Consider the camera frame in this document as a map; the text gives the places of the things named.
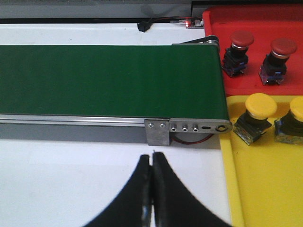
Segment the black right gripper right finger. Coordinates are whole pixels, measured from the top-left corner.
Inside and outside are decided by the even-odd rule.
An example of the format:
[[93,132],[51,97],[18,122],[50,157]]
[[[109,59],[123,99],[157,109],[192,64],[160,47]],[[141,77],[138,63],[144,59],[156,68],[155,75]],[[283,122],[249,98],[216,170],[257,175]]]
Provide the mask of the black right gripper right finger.
[[152,155],[153,200],[158,227],[229,227],[187,189],[165,155]]

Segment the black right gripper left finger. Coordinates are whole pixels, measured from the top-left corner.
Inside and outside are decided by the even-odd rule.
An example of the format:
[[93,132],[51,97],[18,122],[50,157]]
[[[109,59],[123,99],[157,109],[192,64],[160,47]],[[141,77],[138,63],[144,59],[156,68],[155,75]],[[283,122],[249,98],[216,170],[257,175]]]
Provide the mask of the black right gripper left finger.
[[111,203],[87,227],[149,227],[152,215],[152,169],[141,155],[131,177]]

